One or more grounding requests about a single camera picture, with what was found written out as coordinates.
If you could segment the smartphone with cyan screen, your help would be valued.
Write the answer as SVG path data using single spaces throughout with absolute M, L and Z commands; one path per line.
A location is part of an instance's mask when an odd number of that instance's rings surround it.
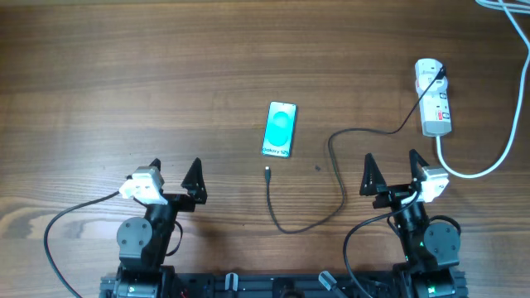
M 264 156 L 289 158 L 296 126 L 297 106 L 272 101 L 269 104 L 263 145 Z

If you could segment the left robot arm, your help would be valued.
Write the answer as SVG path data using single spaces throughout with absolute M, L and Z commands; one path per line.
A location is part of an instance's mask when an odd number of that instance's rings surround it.
M 144 205 L 142 217 L 125 220 L 117 231 L 120 264 L 116 276 L 103 279 L 101 297 L 185 297 L 186 291 L 173 266 L 165 266 L 171 235 L 181 225 L 176 221 L 180 212 L 193 212 L 205 204 L 207 190 L 202 163 L 195 158 L 181 182 L 184 194 L 167 194 L 162 186 L 161 161 L 138 167 L 119 188 L 125 199 Z

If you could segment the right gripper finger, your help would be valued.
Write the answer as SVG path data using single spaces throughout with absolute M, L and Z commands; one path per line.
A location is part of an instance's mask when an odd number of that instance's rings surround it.
M 388 190 L 387 184 L 371 153 L 365 155 L 360 195 L 378 195 Z
M 422 169 L 429 164 L 415 149 L 409 151 L 409 160 L 412 178 L 420 179 L 423 176 Z

